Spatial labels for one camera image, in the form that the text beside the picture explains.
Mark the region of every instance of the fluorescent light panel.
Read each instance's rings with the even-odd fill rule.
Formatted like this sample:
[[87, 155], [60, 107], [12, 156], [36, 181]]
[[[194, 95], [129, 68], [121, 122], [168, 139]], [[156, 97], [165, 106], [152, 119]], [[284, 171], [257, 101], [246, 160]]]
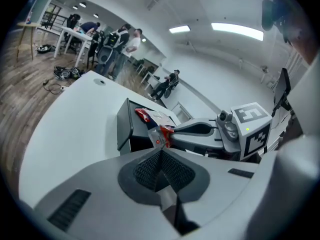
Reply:
[[226, 32], [240, 34], [240, 35], [245, 35], [247, 37], [251, 37], [259, 41], [264, 40], [264, 33], [262, 31], [259, 31], [250, 27], [227, 24], [227, 23], [211, 23], [211, 25], [213, 30], [226, 31]]
[[185, 26], [177, 26], [174, 28], [170, 28], [169, 31], [174, 34], [174, 33], [180, 33], [180, 32], [189, 32], [190, 27], [188, 25]]

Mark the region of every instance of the hair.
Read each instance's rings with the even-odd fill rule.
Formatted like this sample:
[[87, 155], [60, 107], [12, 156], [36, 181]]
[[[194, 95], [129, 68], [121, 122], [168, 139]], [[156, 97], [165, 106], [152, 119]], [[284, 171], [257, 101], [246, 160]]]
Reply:
[[142, 29], [141, 28], [137, 28], [136, 30], [140, 32], [140, 35], [142, 35]]
[[122, 26], [122, 28], [123, 28], [123, 27], [125, 27], [125, 28], [126, 28], [126, 30], [131, 29], [131, 25], [130, 25], [130, 24], [128, 24], [128, 23], [124, 24], [124, 25]]

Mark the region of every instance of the white t-shirt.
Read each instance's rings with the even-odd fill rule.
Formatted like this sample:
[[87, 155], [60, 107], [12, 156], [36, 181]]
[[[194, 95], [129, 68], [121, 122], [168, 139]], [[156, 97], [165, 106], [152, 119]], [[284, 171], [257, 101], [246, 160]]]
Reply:
[[133, 48], [133, 47], [137, 47], [137, 48], [138, 48], [139, 45], [140, 45], [140, 43], [141, 43], [140, 37], [134, 37], [133, 39], [131, 39], [131, 40], [125, 45], [125, 47], [122, 49], [122, 53], [123, 53], [125, 56], [127, 56], [127, 57], [130, 58], [133, 52], [127, 52], [126, 49], [127, 49], [127, 48], [131, 49], [131, 48]]

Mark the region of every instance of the man in black shirt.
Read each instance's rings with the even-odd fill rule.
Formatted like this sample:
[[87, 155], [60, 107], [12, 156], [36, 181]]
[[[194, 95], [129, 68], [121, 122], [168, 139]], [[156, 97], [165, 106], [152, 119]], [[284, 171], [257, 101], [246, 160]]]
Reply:
[[159, 86], [153, 91], [153, 93], [151, 94], [148, 93], [148, 96], [155, 101], [159, 100], [162, 97], [162, 95], [164, 95], [166, 89], [169, 86], [169, 83], [178, 79], [179, 73], [180, 73], [179, 70], [175, 70], [174, 73], [171, 73], [169, 76], [166, 76], [164, 78], [165, 82], [160, 83]]
[[113, 33], [119, 33], [120, 35], [120, 41], [119, 45], [116, 48], [113, 48], [113, 52], [109, 58], [109, 60], [105, 63], [105, 65], [98, 64], [95, 68], [95, 72], [98, 74], [105, 76], [109, 70], [110, 65], [114, 60], [117, 59], [118, 55], [121, 53], [123, 47], [128, 43], [130, 34], [128, 33], [128, 30], [131, 29], [131, 25], [126, 23], [121, 28], [117, 29]]

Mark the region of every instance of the ceiling light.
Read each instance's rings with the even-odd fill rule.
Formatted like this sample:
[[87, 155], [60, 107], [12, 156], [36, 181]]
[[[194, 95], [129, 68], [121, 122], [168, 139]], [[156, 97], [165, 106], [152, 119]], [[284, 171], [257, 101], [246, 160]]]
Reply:
[[174, 33], [180, 33], [180, 32], [189, 32], [190, 28], [188, 25], [185, 26], [178, 26], [174, 28], [170, 28], [169, 31], [174, 34]]
[[262, 31], [240, 25], [233, 25], [227, 23], [211, 23], [213, 30], [226, 31], [231, 33], [236, 33], [240, 35], [245, 35], [247, 37], [255, 38], [257, 40], [264, 40], [264, 33]]

